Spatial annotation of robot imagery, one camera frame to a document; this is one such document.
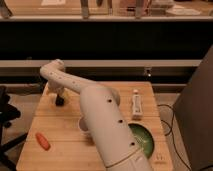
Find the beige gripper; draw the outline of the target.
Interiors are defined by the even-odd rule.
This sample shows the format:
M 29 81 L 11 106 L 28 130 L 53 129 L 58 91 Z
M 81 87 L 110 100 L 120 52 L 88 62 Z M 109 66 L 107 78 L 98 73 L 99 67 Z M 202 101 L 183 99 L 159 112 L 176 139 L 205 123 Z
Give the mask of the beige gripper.
M 49 94 L 52 94 L 52 93 L 58 95 L 59 97 L 61 97 L 63 99 L 68 98 L 68 93 L 67 93 L 67 91 L 65 90 L 64 87 L 59 87 L 59 88 L 56 88 L 56 89 L 48 88 L 46 94 L 49 95 Z

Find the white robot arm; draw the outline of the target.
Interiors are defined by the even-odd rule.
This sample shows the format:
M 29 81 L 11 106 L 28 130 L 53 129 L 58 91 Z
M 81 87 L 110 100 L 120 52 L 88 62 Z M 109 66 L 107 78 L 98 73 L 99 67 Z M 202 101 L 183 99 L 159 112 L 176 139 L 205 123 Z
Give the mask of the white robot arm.
M 40 74 L 51 92 L 61 94 L 67 88 L 79 94 L 80 110 L 106 171 L 153 171 L 119 109 L 115 89 L 67 74 L 60 59 L 43 65 Z

